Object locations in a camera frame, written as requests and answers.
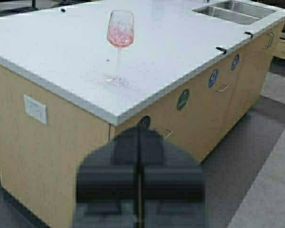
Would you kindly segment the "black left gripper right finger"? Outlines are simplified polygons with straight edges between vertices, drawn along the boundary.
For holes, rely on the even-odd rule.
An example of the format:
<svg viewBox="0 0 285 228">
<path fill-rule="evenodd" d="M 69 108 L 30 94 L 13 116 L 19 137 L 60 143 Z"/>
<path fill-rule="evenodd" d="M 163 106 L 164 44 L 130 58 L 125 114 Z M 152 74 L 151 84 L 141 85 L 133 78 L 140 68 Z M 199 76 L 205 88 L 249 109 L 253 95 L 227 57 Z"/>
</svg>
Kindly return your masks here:
<svg viewBox="0 0 285 228">
<path fill-rule="evenodd" d="M 205 177 L 185 150 L 154 130 L 140 131 L 147 228 L 207 228 Z"/>
</svg>

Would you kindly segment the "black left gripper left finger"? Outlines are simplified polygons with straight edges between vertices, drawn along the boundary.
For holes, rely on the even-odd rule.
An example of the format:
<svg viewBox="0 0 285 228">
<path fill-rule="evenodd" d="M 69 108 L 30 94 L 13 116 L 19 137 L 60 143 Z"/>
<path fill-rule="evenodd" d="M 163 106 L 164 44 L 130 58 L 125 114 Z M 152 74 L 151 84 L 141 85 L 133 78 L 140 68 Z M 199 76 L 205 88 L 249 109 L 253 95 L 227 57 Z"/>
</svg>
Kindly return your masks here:
<svg viewBox="0 0 285 228">
<path fill-rule="evenodd" d="M 138 133 L 129 128 L 82 160 L 72 227 L 137 227 Z"/>
</svg>

